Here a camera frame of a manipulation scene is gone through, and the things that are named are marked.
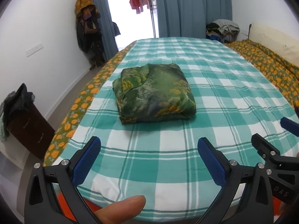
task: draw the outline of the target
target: blue curtain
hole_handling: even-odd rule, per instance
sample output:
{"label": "blue curtain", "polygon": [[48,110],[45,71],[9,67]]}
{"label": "blue curtain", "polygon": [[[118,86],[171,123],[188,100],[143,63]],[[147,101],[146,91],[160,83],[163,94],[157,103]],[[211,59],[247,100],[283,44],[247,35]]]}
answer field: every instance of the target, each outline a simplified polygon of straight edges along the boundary
{"label": "blue curtain", "polygon": [[206,38],[206,25],[232,20],[231,0],[157,0],[160,37]]}
{"label": "blue curtain", "polygon": [[103,35],[103,44],[107,60],[110,60],[118,52],[115,41],[114,27],[111,19],[108,0],[93,0],[95,6],[101,14],[99,18],[99,25]]}

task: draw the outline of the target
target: folded green fabric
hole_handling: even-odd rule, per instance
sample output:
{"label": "folded green fabric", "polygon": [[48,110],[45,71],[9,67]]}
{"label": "folded green fabric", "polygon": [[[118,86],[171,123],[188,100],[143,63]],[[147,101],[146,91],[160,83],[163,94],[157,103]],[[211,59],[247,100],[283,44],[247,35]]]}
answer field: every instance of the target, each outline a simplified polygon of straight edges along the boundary
{"label": "folded green fabric", "polygon": [[124,69],[113,90],[123,124],[190,119],[196,113],[190,86],[176,64]]}

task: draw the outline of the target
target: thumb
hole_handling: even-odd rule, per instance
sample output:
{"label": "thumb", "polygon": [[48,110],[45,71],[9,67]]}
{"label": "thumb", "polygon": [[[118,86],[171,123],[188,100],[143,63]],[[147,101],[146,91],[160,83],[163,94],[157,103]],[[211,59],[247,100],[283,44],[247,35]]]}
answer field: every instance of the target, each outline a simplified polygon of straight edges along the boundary
{"label": "thumb", "polygon": [[143,195],[133,196],[108,205],[96,211],[95,215],[103,224],[121,224],[139,215],[145,202],[146,199]]}

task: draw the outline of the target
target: dark wooden cabinet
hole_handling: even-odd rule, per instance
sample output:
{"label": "dark wooden cabinet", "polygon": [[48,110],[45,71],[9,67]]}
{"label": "dark wooden cabinet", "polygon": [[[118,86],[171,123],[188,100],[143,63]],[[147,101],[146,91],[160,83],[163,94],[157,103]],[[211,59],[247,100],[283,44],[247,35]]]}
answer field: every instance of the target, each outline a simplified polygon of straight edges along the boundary
{"label": "dark wooden cabinet", "polygon": [[29,106],[28,111],[20,112],[9,122],[7,130],[41,160],[44,159],[55,134],[55,130],[41,115],[34,103]]}

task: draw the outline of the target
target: teal and white checkered sheet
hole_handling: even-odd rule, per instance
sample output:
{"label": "teal and white checkered sheet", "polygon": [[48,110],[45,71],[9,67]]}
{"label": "teal and white checkered sheet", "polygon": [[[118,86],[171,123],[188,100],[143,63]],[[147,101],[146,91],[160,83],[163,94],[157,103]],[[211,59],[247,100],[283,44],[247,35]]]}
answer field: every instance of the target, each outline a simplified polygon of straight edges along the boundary
{"label": "teal and white checkered sheet", "polygon": [[[112,82],[124,68],[176,63],[191,86],[196,118],[122,125]],[[207,139],[228,159],[263,162],[251,145],[259,133],[281,153],[295,156],[298,138],[280,119],[298,122],[283,95],[242,56],[216,41],[158,38],[138,41],[94,98],[73,138],[55,162],[70,159],[92,136],[102,142],[85,182],[84,198],[105,207],[134,195],[147,203],[139,220],[165,222],[202,215],[220,187],[197,152]],[[240,199],[238,191],[235,202]]]}

